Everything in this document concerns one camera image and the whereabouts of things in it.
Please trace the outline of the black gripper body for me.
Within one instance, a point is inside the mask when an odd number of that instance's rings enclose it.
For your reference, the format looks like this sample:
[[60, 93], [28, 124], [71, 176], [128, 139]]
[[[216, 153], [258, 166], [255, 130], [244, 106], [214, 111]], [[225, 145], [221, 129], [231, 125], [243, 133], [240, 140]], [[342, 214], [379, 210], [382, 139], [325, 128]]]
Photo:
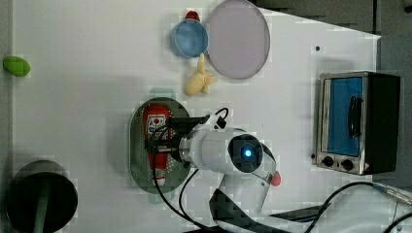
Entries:
[[193, 128], [204, 123], [208, 118], [201, 117], [170, 117], [164, 127], [168, 130], [168, 140], [156, 140], [152, 146], [155, 152], [165, 152], [174, 160], [181, 162], [179, 145], [181, 140], [193, 130]]

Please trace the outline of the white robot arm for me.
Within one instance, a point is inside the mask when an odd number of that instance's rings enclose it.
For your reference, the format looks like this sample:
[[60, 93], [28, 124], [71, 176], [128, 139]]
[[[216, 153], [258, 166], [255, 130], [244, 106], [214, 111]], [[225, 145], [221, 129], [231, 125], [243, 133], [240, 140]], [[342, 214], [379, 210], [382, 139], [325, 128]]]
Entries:
[[[276, 180], [276, 161], [270, 149], [242, 129], [227, 128], [223, 117], [144, 116], [148, 153], [171, 154], [189, 166], [223, 176], [209, 207], [213, 221], [230, 233], [410, 233], [411, 215], [400, 209], [411, 196], [379, 183], [355, 182], [335, 190], [307, 222], [266, 216], [261, 212], [269, 187]], [[368, 203], [344, 216], [330, 204], [336, 195], [355, 187], [375, 190], [391, 205]]]

